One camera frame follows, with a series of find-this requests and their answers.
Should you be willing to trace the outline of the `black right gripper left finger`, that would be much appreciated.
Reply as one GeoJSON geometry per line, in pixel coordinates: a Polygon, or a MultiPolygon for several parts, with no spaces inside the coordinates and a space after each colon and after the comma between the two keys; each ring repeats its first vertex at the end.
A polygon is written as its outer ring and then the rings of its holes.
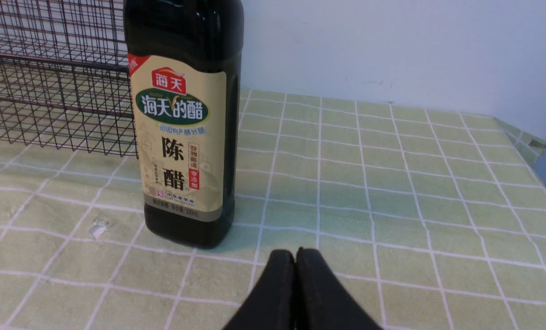
{"type": "Polygon", "coordinates": [[[264,271],[224,330],[293,330],[295,261],[286,249],[270,253],[264,271]]]}

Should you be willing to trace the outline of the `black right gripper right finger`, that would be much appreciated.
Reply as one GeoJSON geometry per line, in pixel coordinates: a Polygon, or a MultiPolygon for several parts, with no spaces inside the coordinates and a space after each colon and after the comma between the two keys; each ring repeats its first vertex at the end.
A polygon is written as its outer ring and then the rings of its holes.
{"type": "Polygon", "coordinates": [[[297,330],[381,330],[342,286],[319,250],[300,247],[296,273],[297,330]]]}

